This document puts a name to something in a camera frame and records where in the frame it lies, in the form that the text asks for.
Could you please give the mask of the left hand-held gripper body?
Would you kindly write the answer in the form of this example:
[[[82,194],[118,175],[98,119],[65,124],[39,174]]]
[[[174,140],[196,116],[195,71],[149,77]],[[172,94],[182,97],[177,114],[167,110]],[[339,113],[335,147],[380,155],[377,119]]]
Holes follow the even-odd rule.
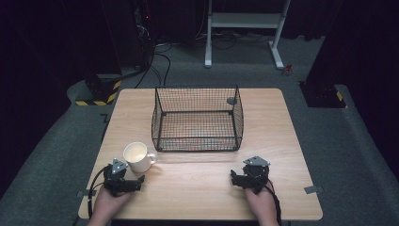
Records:
[[[125,186],[136,184],[135,181],[124,179],[127,167],[126,163],[114,158],[112,163],[104,170],[104,188],[114,197],[117,197],[120,193],[126,193]]]

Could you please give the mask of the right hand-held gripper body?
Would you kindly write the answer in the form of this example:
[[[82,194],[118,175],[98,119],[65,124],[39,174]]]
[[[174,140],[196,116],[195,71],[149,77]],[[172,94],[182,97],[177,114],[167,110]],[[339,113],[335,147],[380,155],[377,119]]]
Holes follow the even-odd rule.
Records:
[[[253,156],[244,160],[243,172],[246,175],[244,188],[252,188],[258,194],[267,184],[270,163],[259,157]]]

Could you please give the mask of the white cup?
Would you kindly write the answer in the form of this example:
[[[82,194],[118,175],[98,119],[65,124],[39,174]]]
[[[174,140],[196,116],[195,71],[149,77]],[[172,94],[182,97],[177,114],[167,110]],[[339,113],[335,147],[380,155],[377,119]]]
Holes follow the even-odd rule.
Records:
[[[147,171],[158,160],[155,153],[150,153],[142,142],[133,142],[123,151],[123,157],[132,172],[142,173]]]

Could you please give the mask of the black wire basket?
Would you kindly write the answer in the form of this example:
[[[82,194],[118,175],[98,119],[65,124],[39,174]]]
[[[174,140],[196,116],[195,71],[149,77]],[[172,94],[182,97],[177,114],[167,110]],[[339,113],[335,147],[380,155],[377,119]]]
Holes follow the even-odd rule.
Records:
[[[152,142],[158,152],[235,152],[244,134],[238,87],[157,88]]]

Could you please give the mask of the black pillar base striped edge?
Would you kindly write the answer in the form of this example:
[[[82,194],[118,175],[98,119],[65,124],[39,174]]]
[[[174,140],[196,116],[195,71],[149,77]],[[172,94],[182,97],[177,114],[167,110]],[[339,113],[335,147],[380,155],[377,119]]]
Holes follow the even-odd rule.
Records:
[[[120,84],[119,80],[103,80],[98,75],[92,75],[85,79],[83,87],[75,98],[75,103],[80,106],[111,105],[116,99]]]
[[[346,108],[342,94],[334,86],[300,82],[299,87],[308,107]]]

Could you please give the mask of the dark equipment rack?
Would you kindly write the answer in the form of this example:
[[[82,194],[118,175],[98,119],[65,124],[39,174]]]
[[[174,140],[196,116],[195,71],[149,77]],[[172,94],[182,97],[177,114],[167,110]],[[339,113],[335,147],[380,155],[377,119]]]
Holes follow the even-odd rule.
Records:
[[[151,0],[132,0],[132,5],[139,50],[142,56],[140,69],[145,71],[151,66],[156,38],[152,20],[152,2]]]

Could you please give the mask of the white metal stand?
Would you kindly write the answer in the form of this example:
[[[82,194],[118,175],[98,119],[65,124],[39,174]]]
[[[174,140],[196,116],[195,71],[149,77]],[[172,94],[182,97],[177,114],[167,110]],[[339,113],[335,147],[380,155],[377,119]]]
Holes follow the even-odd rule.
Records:
[[[268,42],[270,52],[274,58],[276,68],[285,68],[279,54],[278,44],[282,28],[284,27],[291,0],[284,0],[284,5],[280,13],[233,13],[233,12],[213,12],[213,0],[208,1],[207,13],[207,34],[204,55],[204,67],[212,67],[212,29],[213,28],[258,28],[274,29],[274,38]]]

